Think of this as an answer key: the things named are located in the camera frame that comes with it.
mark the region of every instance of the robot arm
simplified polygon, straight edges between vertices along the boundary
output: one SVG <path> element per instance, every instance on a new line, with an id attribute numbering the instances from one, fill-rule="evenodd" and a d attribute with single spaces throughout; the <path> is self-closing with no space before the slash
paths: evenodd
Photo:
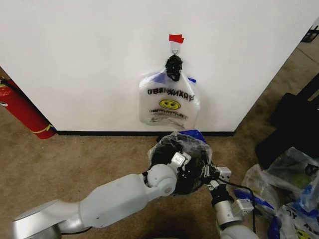
<path id="1" fill-rule="evenodd" d="M 177 168 L 187 162 L 176 153 L 171 164 L 157 164 L 143 174 L 130 174 L 94 189 L 78 203 L 51 201 L 34 208 L 13 222 L 14 239 L 59 239 L 61 234 L 103 228 L 143 209 L 161 196 L 168 196 L 177 181 Z"/>
<path id="2" fill-rule="evenodd" d="M 176 153 L 168 165 L 157 164 L 143 174 L 130 174 L 94 189 L 77 203 L 51 201 L 34 208 L 13 222 L 14 239 L 59 239 L 61 234 L 85 232 L 91 227 L 103 228 L 143 209 L 153 199 L 172 194 L 177 172 L 185 170 L 190 156 Z M 213 197 L 217 223 L 222 239 L 256 239 L 248 228 L 235 225 L 253 209 L 250 202 L 231 204 L 226 185 L 217 178 L 229 180 L 231 171 L 224 167 L 205 167 L 204 178 Z"/>

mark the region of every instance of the black bag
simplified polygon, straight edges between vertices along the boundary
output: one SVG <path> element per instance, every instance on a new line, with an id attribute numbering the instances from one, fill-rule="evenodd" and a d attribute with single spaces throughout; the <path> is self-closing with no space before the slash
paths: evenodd
<path id="1" fill-rule="evenodd" d="M 277 127 L 256 147 L 259 164 L 267 169 L 290 147 L 295 147 L 312 158 L 319 157 L 319 95 L 308 99 L 319 90 L 317 74 L 296 96 L 286 93 L 272 114 L 271 124 Z"/>

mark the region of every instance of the black knot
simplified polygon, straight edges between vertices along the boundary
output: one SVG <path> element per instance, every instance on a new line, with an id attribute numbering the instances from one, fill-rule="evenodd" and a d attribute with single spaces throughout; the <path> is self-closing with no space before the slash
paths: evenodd
<path id="1" fill-rule="evenodd" d="M 180 57 L 176 55 L 172 55 L 169 57 L 169 59 L 166 61 L 166 73 L 167 76 L 170 77 L 173 81 L 179 81 L 180 77 L 180 70 L 181 70 L 181 65 L 183 61 L 181 60 Z"/>

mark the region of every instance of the pile of plastic bags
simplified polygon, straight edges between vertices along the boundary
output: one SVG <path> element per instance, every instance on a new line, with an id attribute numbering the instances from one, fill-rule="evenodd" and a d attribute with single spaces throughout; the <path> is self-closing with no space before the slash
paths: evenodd
<path id="1" fill-rule="evenodd" d="M 295 148 L 278 157 L 267 170 L 250 168 L 243 185 L 255 194 L 256 207 L 271 225 L 272 239 L 319 239 L 319 159 Z M 237 198 L 251 199 L 236 189 Z"/>

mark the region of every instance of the black baseboard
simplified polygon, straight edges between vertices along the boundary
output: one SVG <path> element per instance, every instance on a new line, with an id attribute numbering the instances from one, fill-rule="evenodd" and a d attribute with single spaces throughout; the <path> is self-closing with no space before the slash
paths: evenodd
<path id="1" fill-rule="evenodd" d="M 57 131 L 58 135 L 78 136 L 165 136 L 166 131 Z M 205 136 L 233 136 L 234 131 L 202 132 Z"/>

